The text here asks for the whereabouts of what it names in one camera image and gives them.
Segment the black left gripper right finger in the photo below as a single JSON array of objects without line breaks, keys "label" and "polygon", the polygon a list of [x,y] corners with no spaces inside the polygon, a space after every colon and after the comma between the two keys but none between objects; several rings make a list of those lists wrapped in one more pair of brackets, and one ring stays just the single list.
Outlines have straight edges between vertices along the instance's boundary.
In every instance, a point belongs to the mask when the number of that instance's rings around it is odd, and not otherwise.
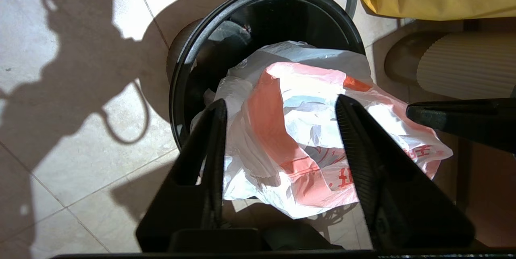
[{"label": "black left gripper right finger", "polygon": [[337,123],[376,250],[468,247],[475,228],[355,99],[339,95]]}]

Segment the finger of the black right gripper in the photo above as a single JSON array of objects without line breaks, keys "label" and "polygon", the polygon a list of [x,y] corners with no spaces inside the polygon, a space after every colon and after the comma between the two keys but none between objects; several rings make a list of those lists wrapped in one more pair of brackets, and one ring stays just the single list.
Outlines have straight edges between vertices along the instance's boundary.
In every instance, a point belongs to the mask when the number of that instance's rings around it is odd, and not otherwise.
[{"label": "finger of the black right gripper", "polygon": [[406,116],[414,123],[516,152],[516,99],[471,99],[418,102],[408,105]]}]

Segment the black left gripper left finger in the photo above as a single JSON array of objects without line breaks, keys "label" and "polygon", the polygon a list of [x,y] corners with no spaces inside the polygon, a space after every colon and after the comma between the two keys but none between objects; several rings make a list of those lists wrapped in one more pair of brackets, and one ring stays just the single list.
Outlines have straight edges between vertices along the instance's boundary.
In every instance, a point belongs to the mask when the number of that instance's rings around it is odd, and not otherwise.
[{"label": "black left gripper left finger", "polygon": [[143,252],[171,250],[179,231],[219,228],[222,220],[227,105],[208,106],[136,229]]}]

